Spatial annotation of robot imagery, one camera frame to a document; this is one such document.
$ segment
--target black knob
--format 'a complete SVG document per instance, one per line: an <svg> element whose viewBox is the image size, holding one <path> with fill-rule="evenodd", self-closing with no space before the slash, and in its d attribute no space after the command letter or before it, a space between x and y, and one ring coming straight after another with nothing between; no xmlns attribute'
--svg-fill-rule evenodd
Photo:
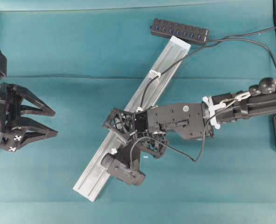
<svg viewBox="0 0 276 224"><path fill-rule="evenodd" d="M259 89L262 94L271 94L276 91L276 83L273 78L263 78L259 82Z"/></svg>
<svg viewBox="0 0 276 224"><path fill-rule="evenodd" d="M258 85L252 85L249 87L249 93L251 94L251 96L255 97L261 94L261 91L259 89Z"/></svg>

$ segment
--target screw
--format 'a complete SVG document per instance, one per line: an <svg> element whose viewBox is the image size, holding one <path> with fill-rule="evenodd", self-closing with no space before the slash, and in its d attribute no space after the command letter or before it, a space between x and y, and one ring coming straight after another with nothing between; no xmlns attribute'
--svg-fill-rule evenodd
<svg viewBox="0 0 276 224"><path fill-rule="evenodd" d="M184 111L184 112L188 112L188 111L189 111L189 106L188 106L188 105L185 105L185 106L183 107L183 111Z"/></svg>

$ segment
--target white clip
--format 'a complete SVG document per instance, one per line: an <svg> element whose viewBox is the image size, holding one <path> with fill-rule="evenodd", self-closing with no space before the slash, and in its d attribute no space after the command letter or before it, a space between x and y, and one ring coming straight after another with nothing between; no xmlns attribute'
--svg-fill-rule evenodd
<svg viewBox="0 0 276 224"><path fill-rule="evenodd" d="M212 97L203 97L202 100L208 106L208 111L209 111L209 117L210 118L215 115L216 110L219 110L221 108L226 107L225 103L219 103L219 104L214 105ZM213 117L211 119L210 123L211 123L212 126L215 127L215 129L220 129L220 127L221 127L221 125L217 123L216 117Z"/></svg>
<svg viewBox="0 0 276 224"><path fill-rule="evenodd" d="M140 112L140 111L143 111L143 109L139 106L139 107L137 107L136 112Z"/></svg>
<svg viewBox="0 0 276 224"><path fill-rule="evenodd" d="M116 153L117 153L117 149L116 149L116 148L112 148L112 149L111 149L111 154L112 154L112 155L115 155Z"/></svg>
<svg viewBox="0 0 276 224"><path fill-rule="evenodd" d="M243 99L249 98L250 96L251 96L251 94L249 92L242 92L242 93L236 95L235 100L240 102Z"/></svg>
<svg viewBox="0 0 276 224"><path fill-rule="evenodd" d="M150 70L148 77L151 79L154 79L155 77L161 77L161 72L155 71L155 70Z"/></svg>

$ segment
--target gripper jaw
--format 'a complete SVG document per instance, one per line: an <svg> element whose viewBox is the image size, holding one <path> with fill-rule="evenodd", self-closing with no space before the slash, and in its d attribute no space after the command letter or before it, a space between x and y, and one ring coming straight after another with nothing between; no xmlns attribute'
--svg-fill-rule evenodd
<svg viewBox="0 0 276 224"><path fill-rule="evenodd" d="M0 80L6 77L6 58L0 51ZM23 100L33 106L22 105ZM0 148L16 152L28 143L52 138L57 131L27 117L25 114L54 116L53 111L29 89L2 83L0 85Z"/></svg>

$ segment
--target teal table surface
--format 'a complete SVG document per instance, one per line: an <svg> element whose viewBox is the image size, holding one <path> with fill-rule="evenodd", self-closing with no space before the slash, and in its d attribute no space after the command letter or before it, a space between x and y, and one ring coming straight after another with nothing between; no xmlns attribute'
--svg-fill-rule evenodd
<svg viewBox="0 0 276 224"><path fill-rule="evenodd" d="M29 88L54 109L54 117L32 118L59 132L17 153L0 149L0 224L276 224L271 116L223 125L197 163L172 151L159 160L142 156L146 179L139 187L110 178L93 203L72 190L108 133L102 127L108 113L126 106L168 42L150 35L155 17L208 28L211 38L274 26L270 0L0 12L4 82ZM274 31L252 39L267 44L276 60ZM186 59L158 105L199 103L262 77L276 78L263 48L222 43ZM193 156L200 149L175 133L168 139Z"/></svg>
<svg viewBox="0 0 276 224"><path fill-rule="evenodd" d="M168 7L255 0L0 0L0 11L96 10Z"/></svg>

